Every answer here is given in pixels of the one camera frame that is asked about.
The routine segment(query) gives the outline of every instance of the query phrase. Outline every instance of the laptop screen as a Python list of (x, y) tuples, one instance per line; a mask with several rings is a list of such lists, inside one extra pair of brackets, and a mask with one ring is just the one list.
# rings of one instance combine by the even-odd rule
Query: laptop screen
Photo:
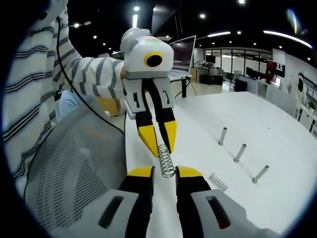
[(196, 36), (191, 36), (170, 44), (174, 50), (172, 71), (188, 74), (193, 58)]

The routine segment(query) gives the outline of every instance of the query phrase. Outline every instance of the glass wall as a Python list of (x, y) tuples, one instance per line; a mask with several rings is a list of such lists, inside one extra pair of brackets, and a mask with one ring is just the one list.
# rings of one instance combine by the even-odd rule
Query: glass wall
[(272, 53), (247, 49), (209, 49), (205, 50), (205, 55), (215, 56), (214, 67), (241, 75), (248, 75), (248, 68), (265, 73), (266, 61), (272, 59)]
[(232, 73), (244, 75), (244, 50), (233, 50)]

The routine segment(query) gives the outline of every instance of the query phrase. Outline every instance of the white tabletop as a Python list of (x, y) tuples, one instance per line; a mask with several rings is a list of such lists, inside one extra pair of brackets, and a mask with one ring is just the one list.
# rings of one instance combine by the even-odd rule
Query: white tabletop
[[(228, 185), (225, 193), (260, 228), (281, 234), (300, 215), (316, 188), (317, 141), (298, 121), (249, 92), (180, 98), (175, 101), (174, 114), (178, 123), (171, 155), (175, 166), (195, 168), (207, 181), (214, 172)], [(219, 146), (223, 127), (228, 131)], [(128, 171), (156, 166), (147, 237), (181, 238), (175, 177), (161, 176), (159, 160), (138, 137), (135, 121), (127, 118), (125, 130)], [(235, 163), (233, 157), (243, 143), (247, 148)], [(252, 177), (265, 165), (269, 170), (253, 184)]]

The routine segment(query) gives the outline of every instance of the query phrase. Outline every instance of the metal peg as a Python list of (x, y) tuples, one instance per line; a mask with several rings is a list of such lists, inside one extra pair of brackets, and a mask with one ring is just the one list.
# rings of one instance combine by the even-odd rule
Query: metal peg
[(224, 140), (224, 136), (226, 135), (226, 132), (227, 132), (227, 128), (224, 127), (222, 134), (221, 134), (221, 137), (220, 137), (220, 140), (218, 141), (218, 145), (223, 145), (223, 140)]
[(264, 168), (259, 172), (259, 174), (252, 179), (252, 183), (257, 183), (258, 180), (266, 173), (267, 170), (268, 165), (265, 165)]
[(234, 160), (233, 160), (234, 162), (236, 162), (236, 163), (239, 162), (239, 159), (240, 159), (242, 153), (244, 152), (244, 150), (245, 150), (246, 148), (247, 148), (247, 145), (246, 145), (246, 144), (243, 144), (243, 145), (241, 146), (241, 149), (239, 150), (239, 152), (238, 152), (236, 158), (234, 158)]

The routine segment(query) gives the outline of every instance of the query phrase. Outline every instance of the black ceiling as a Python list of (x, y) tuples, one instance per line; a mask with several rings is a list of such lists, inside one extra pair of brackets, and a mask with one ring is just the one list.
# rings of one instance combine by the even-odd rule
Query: black ceiling
[[(132, 16), (135, 14), (133, 7), (137, 5), (140, 7), (137, 13), (138, 27), (151, 29), (153, 24), (155, 29), (158, 28), (156, 36), (169, 35), (173, 41), (178, 37), (196, 35), (201, 38), (211, 33), (231, 31), (229, 36), (200, 39), (196, 46), (266, 50), (282, 46), (286, 53), (317, 67), (316, 52), (310, 48), (289, 39), (263, 33), (263, 30), (285, 33), (317, 47), (315, 10), (311, 1), (245, 1), (245, 5), (240, 5), (238, 0), (69, 0), (69, 25), (82, 24), (79, 28), (70, 28), (70, 40), (83, 56), (96, 57), (102, 53), (118, 51), (121, 36), (132, 26)], [(287, 18), (287, 9), (294, 10), (303, 29), (307, 29), (305, 35), (294, 34)], [(206, 18), (199, 18), (200, 13), (204, 13)], [(181, 23), (177, 27), (175, 16)], [(91, 21), (91, 24), (83, 25), (87, 21)], [(237, 31), (242, 31), (242, 34), (237, 35)]]

